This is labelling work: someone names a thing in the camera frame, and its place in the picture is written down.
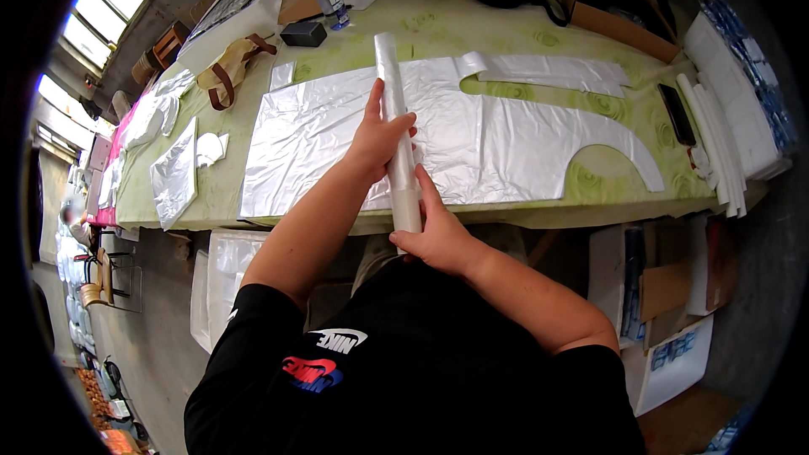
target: white nike logo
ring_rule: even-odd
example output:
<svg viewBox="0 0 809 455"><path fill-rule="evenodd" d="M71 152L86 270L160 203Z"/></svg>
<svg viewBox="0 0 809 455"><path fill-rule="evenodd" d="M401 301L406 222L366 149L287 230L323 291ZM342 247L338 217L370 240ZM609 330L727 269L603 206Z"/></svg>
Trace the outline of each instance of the white nike logo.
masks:
<svg viewBox="0 0 809 455"><path fill-rule="evenodd" d="M359 346L362 341L368 338L368 334L365 332L354 329L321 329L310 330L309 332L323 335L318 340L317 346L346 354L351 351L351 348Z"/></svg>

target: rolled plastic bag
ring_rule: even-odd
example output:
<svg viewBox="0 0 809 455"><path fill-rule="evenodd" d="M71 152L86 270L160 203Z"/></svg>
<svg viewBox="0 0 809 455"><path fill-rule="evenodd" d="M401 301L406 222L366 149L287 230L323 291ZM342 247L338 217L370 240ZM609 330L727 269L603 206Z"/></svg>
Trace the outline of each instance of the rolled plastic bag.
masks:
<svg viewBox="0 0 809 455"><path fill-rule="evenodd" d="M385 82L382 92L382 120L391 121L407 113L405 93L396 61L396 39L386 32L374 36L376 75ZM418 183L415 175L410 134L405 131L399 138L396 153L388 163L388 184L391 187L393 229L412 233L421 232L421 213L418 209Z"/></svg>

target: brown leather strap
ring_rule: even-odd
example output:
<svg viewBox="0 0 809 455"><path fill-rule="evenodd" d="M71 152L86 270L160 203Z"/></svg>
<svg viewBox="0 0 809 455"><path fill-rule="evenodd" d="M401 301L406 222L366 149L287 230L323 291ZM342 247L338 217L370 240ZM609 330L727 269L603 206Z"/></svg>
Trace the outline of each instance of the brown leather strap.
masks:
<svg viewBox="0 0 809 455"><path fill-rule="evenodd" d="M216 88L211 88L210 90L208 90L208 98L210 99L210 105L213 106L214 109L216 109L217 111L224 111L228 107L233 106L233 98L234 98L233 84L230 82L230 76L228 76L228 73L225 72L225 69L223 69L222 66L219 65L219 63L214 64L213 66L211 66L210 69L214 71L214 74L216 74L216 76L219 78L222 84L225 85L225 91L228 92L228 99L229 99L228 105L223 106L219 102L219 95L216 92Z"/></svg>
<svg viewBox="0 0 809 455"><path fill-rule="evenodd" d="M245 39L253 41L253 43L256 46L258 46L258 48L256 48L253 51L249 51L248 53L245 53L244 56L242 57L242 62L251 59L252 57L258 55L262 51L269 53L270 55L275 55L276 53L278 53L278 50L276 50L274 45L267 44L267 42L264 39L262 39L261 36L259 36L258 34L250 34L247 37L245 37Z"/></svg>

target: pink tablecloth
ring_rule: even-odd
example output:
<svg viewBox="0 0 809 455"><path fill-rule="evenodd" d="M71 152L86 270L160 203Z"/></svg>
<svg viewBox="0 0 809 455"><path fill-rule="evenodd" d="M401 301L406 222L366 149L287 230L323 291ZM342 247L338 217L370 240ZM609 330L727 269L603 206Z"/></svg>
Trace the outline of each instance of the pink tablecloth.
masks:
<svg viewBox="0 0 809 455"><path fill-rule="evenodd" d="M113 146L109 150L109 157L107 158L107 165L109 166L110 162L115 160L118 155L121 154L121 135L126 130L126 127L129 125L129 122L132 121L132 115L134 115L135 110L137 109L137 103L140 102L138 100L129 112L124 115L124 118L121 120L121 123L118 125L118 128L113 135ZM95 217L87 217L87 221L90 222L90 225L97 225L99 227L113 227L115 226L115 207L105 207L104 209L99 209L99 214Z"/></svg>

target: smartphone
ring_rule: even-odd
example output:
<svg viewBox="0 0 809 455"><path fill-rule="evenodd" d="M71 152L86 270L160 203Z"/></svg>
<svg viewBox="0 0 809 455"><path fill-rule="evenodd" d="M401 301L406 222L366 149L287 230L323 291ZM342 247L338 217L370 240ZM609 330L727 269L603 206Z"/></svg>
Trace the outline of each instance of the smartphone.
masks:
<svg viewBox="0 0 809 455"><path fill-rule="evenodd" d="M694 131L691 128L691 122L688 121L688 116L685 114L683 102L680 100L677 90L663 84L659 84L658 88L660 89L660 95L662 95L662 101L666 104L668 115L672 119L672 126L677 140L682 145L695 145Z"/></svg>

